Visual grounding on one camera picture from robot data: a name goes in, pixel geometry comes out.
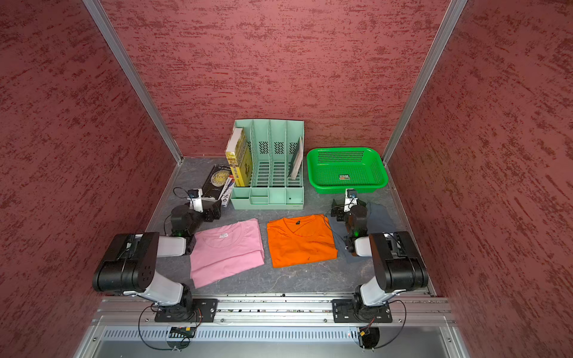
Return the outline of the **pink t-shirt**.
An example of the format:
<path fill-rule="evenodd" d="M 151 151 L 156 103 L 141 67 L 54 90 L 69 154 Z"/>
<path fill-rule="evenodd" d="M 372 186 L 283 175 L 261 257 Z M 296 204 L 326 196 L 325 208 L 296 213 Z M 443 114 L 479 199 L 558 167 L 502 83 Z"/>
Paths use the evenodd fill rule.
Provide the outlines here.
<path fill-rule="evenodd" d="M 200 231 L 190 254 L 190 277 L 202 288 L 264 264 L 261 230 L 256 219 Z"/>

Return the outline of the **green plastic basket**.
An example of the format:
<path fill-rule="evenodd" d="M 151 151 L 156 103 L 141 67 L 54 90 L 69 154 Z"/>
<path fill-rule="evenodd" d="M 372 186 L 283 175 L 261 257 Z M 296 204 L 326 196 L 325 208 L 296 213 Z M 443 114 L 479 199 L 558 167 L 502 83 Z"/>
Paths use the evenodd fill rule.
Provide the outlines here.
<path fill-rule="evenodd" d="M 389 183 L 379 153 L 365 147 L 313 149 L 307 155 L 307 171 L 319 194 L 340 194 L 347 189 L 371 193 Z"/>

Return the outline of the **orange t-shirt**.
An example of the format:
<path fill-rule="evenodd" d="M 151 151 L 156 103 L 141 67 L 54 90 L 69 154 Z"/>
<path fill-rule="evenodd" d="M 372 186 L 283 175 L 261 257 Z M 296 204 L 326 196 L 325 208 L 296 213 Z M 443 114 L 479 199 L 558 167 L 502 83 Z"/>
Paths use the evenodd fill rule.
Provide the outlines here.
<path fill-rule="evenodd" d="M 335 260 L 338 256 L 330 222 L 324 215 L 271 221 L 267 236 L 275 269 Z"/>

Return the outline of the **grey-blue t-shirt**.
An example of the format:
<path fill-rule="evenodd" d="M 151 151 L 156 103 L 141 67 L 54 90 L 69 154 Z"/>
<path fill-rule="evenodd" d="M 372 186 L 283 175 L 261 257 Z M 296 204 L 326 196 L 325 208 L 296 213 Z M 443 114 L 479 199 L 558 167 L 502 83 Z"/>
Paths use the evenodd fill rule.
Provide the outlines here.
<path fill-rule="evenodd" d="M 368 203 L 366 208 L 368 211 L 367 231 L 369 234 L 398 231 L 398 227 L 395 222 L 392 221 L 392 218 L 385 206 L 381 204 Z M 368 257 L 355 257 L 346 250 L 346 244 L 343 239 L 348 234 L 348 231 L 346 230 L 344 222 L 337 222 L 337 220 L 333 218 L 330 221 L 330 225 L 334 233 L 334 242 L 339 252 L 339 258 L 342 258 L 347 264 L 364 263 L 369 259 Z"/>

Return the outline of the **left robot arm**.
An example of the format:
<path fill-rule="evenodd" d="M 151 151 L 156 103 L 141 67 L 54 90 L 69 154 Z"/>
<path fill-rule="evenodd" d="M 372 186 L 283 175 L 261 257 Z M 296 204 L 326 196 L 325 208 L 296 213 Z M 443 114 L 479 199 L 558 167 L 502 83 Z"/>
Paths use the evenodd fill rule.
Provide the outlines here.
<path fill-rule="evenodd" d="M 195 236 L 201 224 L 220 219 L 221 211 L 219 200 L 192 199 L 172 209 L 169 236 L 157 231 L 117 234 L 95 270 L 93 289 L 150 301 L 157 322 L 201 320 L 202 307 L 213 313 L 217 300 L 199 303 L 192 298 L 189 286 L 159 274 L 156 263 L 160 257 L 189 257 L 197 246 Z"/>

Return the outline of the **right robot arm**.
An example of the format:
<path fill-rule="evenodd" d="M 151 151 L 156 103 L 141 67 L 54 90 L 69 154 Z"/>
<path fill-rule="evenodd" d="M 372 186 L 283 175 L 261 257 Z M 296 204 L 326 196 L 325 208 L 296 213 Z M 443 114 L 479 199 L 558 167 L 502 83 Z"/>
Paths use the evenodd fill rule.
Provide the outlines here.
<path fill-rule="evenodd" d="M 358 199 L 346 204 L 333 202 L 331 216 L 344 222 L 347 234 L 342 243 L 354 257 L 372 259 L 374 277 L 359 285 L 353 298 L 334 300 L 335 320 L 341 322 L 390 322 L 389 303 L 403 292 L 428 286 L 429 275 L 421 255 L 407 231 L 377 232 L 367 229 L 368 209 Z"/>

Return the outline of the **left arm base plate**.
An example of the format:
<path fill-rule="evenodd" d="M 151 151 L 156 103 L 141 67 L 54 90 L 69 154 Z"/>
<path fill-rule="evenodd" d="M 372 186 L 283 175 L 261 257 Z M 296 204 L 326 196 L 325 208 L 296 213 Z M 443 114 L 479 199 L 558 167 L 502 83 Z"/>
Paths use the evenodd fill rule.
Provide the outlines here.
<path fill-rule="evenodd" d="M 194 298 L 173 306 L 159 306 L 155 322 L 159 323 L 212 323 L 219 301 L 214 298 Z"/>

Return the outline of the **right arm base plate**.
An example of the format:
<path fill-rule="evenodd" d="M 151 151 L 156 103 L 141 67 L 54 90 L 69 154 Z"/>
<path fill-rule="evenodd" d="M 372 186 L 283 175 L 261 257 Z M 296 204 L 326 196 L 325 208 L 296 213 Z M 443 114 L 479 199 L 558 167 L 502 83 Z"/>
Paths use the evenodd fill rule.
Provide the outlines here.
<path fill-rule="evenodd" d="M 392 323 L 389 304 L 369 307 L 354 299 L 334 299 L 331 301 L 335 323 Z"/>

